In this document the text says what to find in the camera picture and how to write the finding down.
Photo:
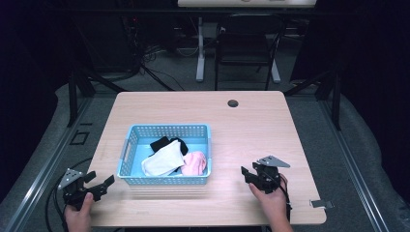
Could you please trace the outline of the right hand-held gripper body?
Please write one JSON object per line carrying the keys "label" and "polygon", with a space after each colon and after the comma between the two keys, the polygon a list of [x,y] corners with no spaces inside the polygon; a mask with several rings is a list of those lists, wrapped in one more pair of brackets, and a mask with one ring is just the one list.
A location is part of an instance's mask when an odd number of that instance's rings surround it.
{"label": "right hand-held gripper body", "polygon": [[268,156],[258,159],[252,164],[256,171],[256,177],[252,181],[253,184],[260,190],[266,193],[271,193],[280,185],[280,167],[289,168],[290,165],[274,156]]}

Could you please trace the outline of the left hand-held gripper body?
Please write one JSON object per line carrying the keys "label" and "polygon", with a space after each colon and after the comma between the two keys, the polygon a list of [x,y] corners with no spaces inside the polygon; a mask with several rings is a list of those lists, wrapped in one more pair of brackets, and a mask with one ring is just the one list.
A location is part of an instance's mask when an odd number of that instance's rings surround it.
{"label": "left hand-held gripper body", "polygon": [[63,200],[66,205],[71,205],[80,210],[85,198],[85,195],[92,190],[86,188],[83,182],[83,177],[86,174],[81,171],[68,168],[63,175],[58,189],[63,191]]}

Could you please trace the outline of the person's right hand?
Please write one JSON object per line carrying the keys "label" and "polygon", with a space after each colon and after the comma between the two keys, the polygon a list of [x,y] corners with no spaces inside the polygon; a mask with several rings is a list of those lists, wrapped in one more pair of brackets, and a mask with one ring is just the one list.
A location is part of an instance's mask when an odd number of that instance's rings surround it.
{"label": "person's right hand", "polygon": [[286,213],[286,196],[280,188],[278,188],[276,191],[267,194],[259,190],[254,184],[249,183],[249,189],[252,192],[252,194],[256,197],[256,199],[259,201],[262,210],[266,218],[268,219],[270,225],[273,222],[279,221],[289,222]]}

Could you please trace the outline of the person's left hand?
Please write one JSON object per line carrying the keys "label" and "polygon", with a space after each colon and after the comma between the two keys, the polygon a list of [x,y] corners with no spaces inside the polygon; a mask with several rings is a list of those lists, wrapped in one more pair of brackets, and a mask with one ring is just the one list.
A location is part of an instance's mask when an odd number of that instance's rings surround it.
{"label": "person's left hand", "polygon": [[65,209],[65,221],[69,232],[91,232],[91,209],[94,203],[93,194],[85,195],[81,209],[68,205]]}

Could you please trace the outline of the blue plastic basket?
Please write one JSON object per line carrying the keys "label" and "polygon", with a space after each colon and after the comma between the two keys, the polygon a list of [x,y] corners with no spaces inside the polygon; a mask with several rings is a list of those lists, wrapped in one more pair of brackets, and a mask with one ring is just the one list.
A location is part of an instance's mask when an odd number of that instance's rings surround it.
{"label": "blue plastic basket", "polygon": [[[203,174],[188,176],[177,169],[167,176],[146,176],[141,163],[155,154],[151,144],[163,137],[179,138],[187,145],[189,152],[202,152],[206,159]],[[117,168],[117,176],[130,186],[205,185],[211,172],[211,131],[206,124],[131,125]]]}

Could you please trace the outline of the pink cloth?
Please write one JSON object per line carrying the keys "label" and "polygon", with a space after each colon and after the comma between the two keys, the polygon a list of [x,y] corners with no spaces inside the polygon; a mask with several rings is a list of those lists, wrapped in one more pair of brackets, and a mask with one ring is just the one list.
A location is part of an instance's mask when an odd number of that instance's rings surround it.
{"label": "pink cloth", "polygon": [[181,171],[184,176],[200,176],[204,173],[207,161],[201,151],[187,153],[183,160]]}

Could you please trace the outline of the white cloth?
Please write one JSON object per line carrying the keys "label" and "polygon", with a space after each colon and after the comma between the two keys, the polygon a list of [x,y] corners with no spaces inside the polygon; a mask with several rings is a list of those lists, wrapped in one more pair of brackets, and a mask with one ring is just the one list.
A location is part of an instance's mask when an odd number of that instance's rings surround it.
{"label": "white cloth", "polygon": [[181,142],[172,141],[141,163],[146,176],[166,176],[184,164]]}

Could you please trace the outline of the black cloth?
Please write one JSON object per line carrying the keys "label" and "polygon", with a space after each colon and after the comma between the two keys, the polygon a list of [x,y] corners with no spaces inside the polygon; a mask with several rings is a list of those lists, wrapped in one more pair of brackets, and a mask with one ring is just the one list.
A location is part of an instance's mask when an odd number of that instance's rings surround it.
{"label": "black cloth", "polygon": [[168,138],[163,136],[159,140],[152,142],[150,147],[153,150],[153,156],[156,157],[185,156],[189,151],[187,144],[178,137]]}

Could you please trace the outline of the black metal stand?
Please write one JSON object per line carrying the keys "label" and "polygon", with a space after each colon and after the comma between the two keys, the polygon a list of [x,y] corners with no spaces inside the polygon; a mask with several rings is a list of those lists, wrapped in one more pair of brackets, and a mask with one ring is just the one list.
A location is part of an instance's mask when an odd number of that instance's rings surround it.
{"label": "black metal stand", "polygon": [[293,96],[316,82],[319,83],[319,86],[314,96],[318,101],[326,101],[329,96],[332,96],[331,121],[335,128],[340,131],[339,112],[341,99],[341,78],[337,71],[325,71],[313,78],[304,80],[296,87],[285,91],[284,95],[286,97]]}
{"label": "black metal stand", "polygon": [[70,105],[70,120],[68,127],[71,127],[78,116],[77,91],[86,98],[92,98],[96,94],[91,81],[95,80],[103,86],[111,89],[116,93],[125,92],[125,89],[103,78],[101,75],[87,68],[76,68],[73,70],[69,78],[69,105]]}

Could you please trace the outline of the white desk with legs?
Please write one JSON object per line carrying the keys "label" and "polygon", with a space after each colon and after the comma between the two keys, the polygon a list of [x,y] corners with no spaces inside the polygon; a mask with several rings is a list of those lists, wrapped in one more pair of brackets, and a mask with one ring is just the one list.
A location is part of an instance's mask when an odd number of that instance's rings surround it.
{"label": "white desk with legs", "polygon": [[[251,9],[312,9],[317,0],[178,0],[178,7],[183,8],[251,8]],[[204,80],[205,72],[205,51],[203,36],[203,18],[198,19],[198,59],[196,70],[196,81]],[[278,67],[274,61],[271,68],[272,79],[275,83],[280,83]]]}

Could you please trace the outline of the black chair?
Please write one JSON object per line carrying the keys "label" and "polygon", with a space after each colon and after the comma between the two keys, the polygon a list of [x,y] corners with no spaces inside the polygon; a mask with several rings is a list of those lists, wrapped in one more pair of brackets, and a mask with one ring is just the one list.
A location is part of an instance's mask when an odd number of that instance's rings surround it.
{"label": "black chair", "polygon": [[264,89],[269,88],[272,67],[285,21],[277,14],[229,14],[217,24],[214,89],[219,89],[220,66],[267,68]]}

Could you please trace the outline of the aluminium floor rail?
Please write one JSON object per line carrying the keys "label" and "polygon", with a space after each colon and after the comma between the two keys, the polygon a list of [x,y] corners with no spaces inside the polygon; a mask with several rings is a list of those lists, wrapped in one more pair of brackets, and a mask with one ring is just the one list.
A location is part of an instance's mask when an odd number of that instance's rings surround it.
{"label": "aluminium floor rail", "polygon": [[70,120],[69,104],[62,99],[59,100],[40,144],[0,204],[0,232],[18,232],[24,228],[54,175],[69,140],[79,125],[79,120],[92,100],[85,98],[80,101],[75,110],[77,116],[70,127],[67,123]]}
{"label": "aluminium floor rail", "polygon": [[321,112],[325,116],[328,126],[337,140],[337,144],[341,150],[341,158],[343,159],[350,180],[362,202],[363,208],[366,211],[366,215],[373,227],[374,232],[391,232],[374,200],[373,194],[366,184],[362,172],[353,157],[353,153],[351,152],[342,131],[338,130],[332,121],[330,107],[325,101],[319,101],[318,105]]}

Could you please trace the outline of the small metal bracket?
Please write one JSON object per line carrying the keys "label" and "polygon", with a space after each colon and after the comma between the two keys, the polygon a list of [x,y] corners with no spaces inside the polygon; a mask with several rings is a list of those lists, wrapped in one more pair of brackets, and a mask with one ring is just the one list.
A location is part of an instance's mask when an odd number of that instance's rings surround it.
{"label": "small metal bracket", "polygon": [[322,199],[311,200],[310,205],[313,208],[322,208],[322,209],[332,209],[335,206],[332,201],[326,201],[326,200],[322,200]]}

